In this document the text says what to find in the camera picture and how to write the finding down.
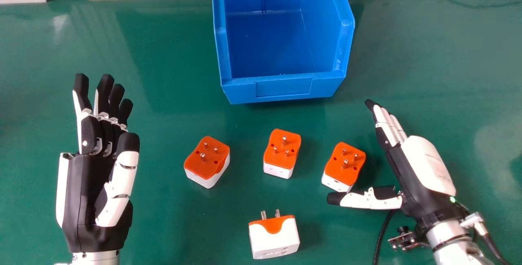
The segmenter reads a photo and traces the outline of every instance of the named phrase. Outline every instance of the green tabletop surface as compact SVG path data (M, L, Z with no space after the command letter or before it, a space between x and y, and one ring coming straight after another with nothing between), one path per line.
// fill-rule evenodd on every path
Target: green tabletop surface
M336 94L255 105L230 105L221 90L211 0L0 6L0 263L71 260L54 211L58 156L77 150L77 72L91 97L112 74L135 105L142 147L122 265L370 264L386 212L328 205L321 184L340 141L367 153L354 189L397 183L367 98L434 143L458 200L522 263L522 0L349 1L356 32ZM289 180L263 173L274 128L302 136ZM205 135L231 149L210 190L183 170ZM275 209L295 215L299 251L253 260L248 222ZM401 225L414 222L397 213L385 239ZM429 249L383 244L381 265L430 263Z

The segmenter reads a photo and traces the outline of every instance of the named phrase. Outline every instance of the black cable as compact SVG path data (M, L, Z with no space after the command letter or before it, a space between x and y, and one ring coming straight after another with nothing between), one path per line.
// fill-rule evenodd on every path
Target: black cable
M395 211L397 210L390 210L390 212L388 212L388 215L386 215L386 218L384 218L383 225L380 227L379 237L377 238L377 245L375 246L375 253L373 254L373 265L377 265L379 261L380 245L384 239L384 232L386 232L386 228L388 228L388 224L390 223L393 214L395 214Z
M504 259L504 257L502 257L502 254L500 254L500 250L498 250L498 248L496 247L495 242L493 241L489 233L483 235L482 239L488 246L489 250L491 250L493 255L498 259L498 261L502 263L502 265L511 265L511 263L509 263L508 261L506 261L506 259Z

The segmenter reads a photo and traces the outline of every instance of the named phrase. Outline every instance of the blue bin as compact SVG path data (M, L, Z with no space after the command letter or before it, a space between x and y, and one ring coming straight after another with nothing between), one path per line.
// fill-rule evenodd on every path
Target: blue bin
M212 0L221 86L232 104L330 97L354 36L347 0Z

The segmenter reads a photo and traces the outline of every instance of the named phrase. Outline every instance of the orange and white plug adapter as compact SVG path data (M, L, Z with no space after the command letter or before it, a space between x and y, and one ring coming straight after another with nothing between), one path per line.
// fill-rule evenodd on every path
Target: orange and white plug adapter
M229 146L206 136L185 159L183 167L188 178L210 189L227 170L229 163Z
M348 192L357 181L366 153L340 142L326 163L321 183L338 192Z
M274 129L263 156L263 171L289 179L301 147L301 136L286 130Z
M275 218L266 218L261 212L261 220L248 224L250 246L254 259L281 257L297 252L301 241L297 232L294 215L281 216L276 210Z

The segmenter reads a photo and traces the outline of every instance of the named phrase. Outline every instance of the robotic hand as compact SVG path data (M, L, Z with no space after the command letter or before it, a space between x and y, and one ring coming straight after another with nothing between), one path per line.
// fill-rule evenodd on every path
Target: robotic hand
M62 228L73 265L117 265L132 224L129 197L139 157L139 137L127 131L133 104L124 88L104 74L94 108L89 79L76 74L73 101L78 154L60 154L56 220Z
M491 239L479 213L455 200L456 189L435 146L423 137L408 137L397 118L379 104L367 100L373 113L377 141L399 180L402 191L393 185L371 187L368 191L334 192L328 203L342 207L391 210L381 229L374 264L388 222L396 209L416 221L415 230L399 228L400 235L388 241L394 249L411 250L429 242L438 265L481 265L493 263L472 241L467 229L473 228L502 264L502 257Z

